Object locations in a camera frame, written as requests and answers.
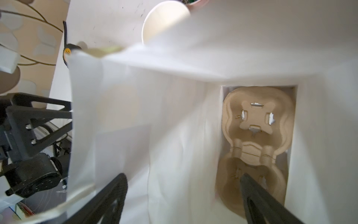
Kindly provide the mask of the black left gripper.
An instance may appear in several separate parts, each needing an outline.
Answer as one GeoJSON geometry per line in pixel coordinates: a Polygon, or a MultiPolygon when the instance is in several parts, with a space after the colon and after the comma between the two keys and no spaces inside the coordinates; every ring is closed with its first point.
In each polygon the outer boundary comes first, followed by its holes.
{"type": "Polygon", "coordinates": [[[71,119],[69,101],[27,93],[1,96],[1,176],[7,197],[28,198],[59,185],[68,176],[70,153],[49,156],[43,150],[72,130],[72,123],[37,139],[35,129],[53,119],[71,119]]]}

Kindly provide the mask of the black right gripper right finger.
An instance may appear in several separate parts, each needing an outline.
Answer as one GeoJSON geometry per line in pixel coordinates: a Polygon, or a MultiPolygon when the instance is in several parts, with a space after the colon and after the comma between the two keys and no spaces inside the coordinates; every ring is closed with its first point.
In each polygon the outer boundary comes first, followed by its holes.
{"type": "Polygon", "coordinates": [[[249,224],[303,224],[249,174],[240,178],[246,220],[249,224]]]}

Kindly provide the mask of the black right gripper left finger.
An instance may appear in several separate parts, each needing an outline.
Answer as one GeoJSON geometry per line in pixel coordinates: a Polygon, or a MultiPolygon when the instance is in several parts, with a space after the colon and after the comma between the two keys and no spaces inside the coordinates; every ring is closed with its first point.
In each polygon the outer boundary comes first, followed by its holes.
{"type": "Polygon", "coordinates": [[[118,224],[125,205],[128,181],[124,173],[116,176],[65,224],[118,224]]]}

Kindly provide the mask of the single brown pulp cup carrier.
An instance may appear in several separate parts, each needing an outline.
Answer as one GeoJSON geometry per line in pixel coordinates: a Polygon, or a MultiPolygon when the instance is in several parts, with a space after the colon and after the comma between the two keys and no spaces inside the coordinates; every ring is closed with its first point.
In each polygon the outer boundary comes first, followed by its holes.
{"type": "Polygon", "coordinates": [[[244,174],[284,203],[287,176],[276,159],[291,147],[294,116],[292,98],[274,87],[240,87],[224,99],[222,131],[230,150],[219,160],[216,190],[233,213],[245,216],[240,188],[244,174]]]}

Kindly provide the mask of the green white paper gift bag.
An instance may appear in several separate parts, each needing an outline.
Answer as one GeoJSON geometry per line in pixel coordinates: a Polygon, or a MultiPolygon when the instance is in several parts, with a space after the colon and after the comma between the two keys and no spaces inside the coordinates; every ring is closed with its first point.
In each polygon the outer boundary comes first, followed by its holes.
{"type": "Polygon", "coordinates": [[[211,1],[147,44],[68,57],[73,216],[120,173],[123,224],[242,223],[215,198],[222,87],[297,85],[285,207],[358,221],[357,1],[211,1]]]}

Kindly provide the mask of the stack of paper cups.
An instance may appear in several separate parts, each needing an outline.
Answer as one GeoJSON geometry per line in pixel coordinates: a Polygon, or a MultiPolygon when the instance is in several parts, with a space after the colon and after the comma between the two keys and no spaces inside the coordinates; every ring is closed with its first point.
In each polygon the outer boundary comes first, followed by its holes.
{"type": "Polygon", "coordinates": [[[164,1],[156,5],[146,16],[142,27],[142,43],[189,17],[188,7],[179,1],[164,1]]]}

